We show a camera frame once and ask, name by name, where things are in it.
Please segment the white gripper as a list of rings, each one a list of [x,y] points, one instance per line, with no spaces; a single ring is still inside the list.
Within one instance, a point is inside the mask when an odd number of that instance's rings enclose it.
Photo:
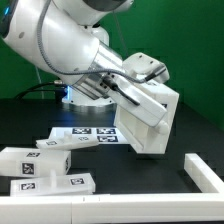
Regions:
[[[109,97],[120,107],[151,127],[157,126],[167,113],[164,106],[123,77],[112,78],[106,75],[103,82],[109,87],[107,92]]]

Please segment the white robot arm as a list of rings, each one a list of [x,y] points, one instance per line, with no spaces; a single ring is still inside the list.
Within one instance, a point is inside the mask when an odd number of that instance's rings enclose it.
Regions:
[[[133,0],[7,0],[0,38],[83,95],[93,100],[110,97],[155,127],[167,110],[140,86],[160,75],[168,77],[166,66],[142,53],[122,59],[95,30],[104,16],[132,4]]]

